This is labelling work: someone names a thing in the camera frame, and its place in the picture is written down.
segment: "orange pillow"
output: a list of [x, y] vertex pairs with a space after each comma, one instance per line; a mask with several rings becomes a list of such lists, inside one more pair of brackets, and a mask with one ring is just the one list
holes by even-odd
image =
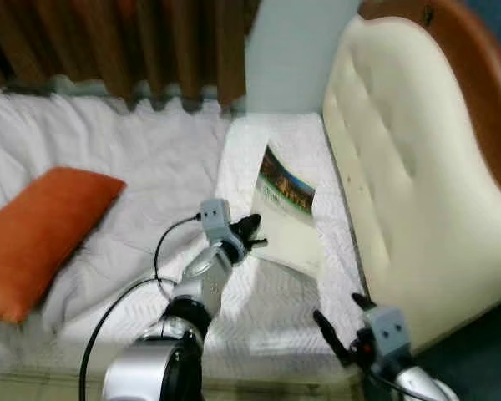
[[0, 210], [0, 320], [26, 318], [124, 187], [106, 175], [56, 167]]

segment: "brown curtain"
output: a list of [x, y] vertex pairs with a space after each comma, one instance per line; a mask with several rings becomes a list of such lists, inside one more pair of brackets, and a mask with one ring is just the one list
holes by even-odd
[[0, 0], [0, 84], [44, 84], [55, 74], [102, 79], [130, 100], [147, 79], [223, 106], [245, 94], [245, 34], [260, 0]]

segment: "wrinkled sheet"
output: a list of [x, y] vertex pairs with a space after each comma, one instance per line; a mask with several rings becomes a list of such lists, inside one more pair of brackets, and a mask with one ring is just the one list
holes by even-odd
[[[351, 300], [362, 285], [331, 154], [318, 114], [249, 114], [230, 126], [215, 194], [230, 202], [232, 220], [251, 210], [252, 194], [268, 141], [286, 167], [316, 186], [313, 215], [325, 250], [318, 280], [252, 256], [237, 266], [222, 296], [219, 316], [205, 341], [204, 375], [211, 378], [268, 379], [338, 375], [339, 363], [312, 320], [315, 308], [328, 316], [349, 344], [362, 325]], [[161, 270], [179, 277], [206, 246], [203, 236], [166, 260]], [[109, 300], [68, 324], [60, 335], [62, 366], [78, 366], [86, 339]], [[101, 371], [119, 348], [136, 338], [166, 305], [155, 285], [139, 289], [112, 313], [99, 336], [92, 366]], [[47, 354], [33, 364], [55, 364]]]
[[[41, 308], [46, 328], [59, 330], [151, 268], [163, 231], [213, 195], [227, 128], [216, 102], [188, 114], [178, 99], [161, 112], [144, 101], [119, 114], [103, 99], [0, 94], [0, 208], [55, 165], [127, 183], [56, 276]], [[199, 232], [198, 225], [176, 231], [164, 254]]]

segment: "tufted headboard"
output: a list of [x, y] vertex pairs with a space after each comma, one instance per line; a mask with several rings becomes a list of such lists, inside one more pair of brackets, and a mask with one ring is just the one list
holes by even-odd
[[420, 348], [501, 302], [501, 51], [454, 0], [359, 14], [323, 119], [367, 290]]

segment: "cream headboard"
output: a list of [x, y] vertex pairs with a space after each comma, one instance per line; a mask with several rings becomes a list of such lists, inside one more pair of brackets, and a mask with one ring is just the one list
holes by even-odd
[[404, 311], [414, 347], [501, 302], [501, 189], [433, 37], [355, 17], [323, 117], [369, 293]]

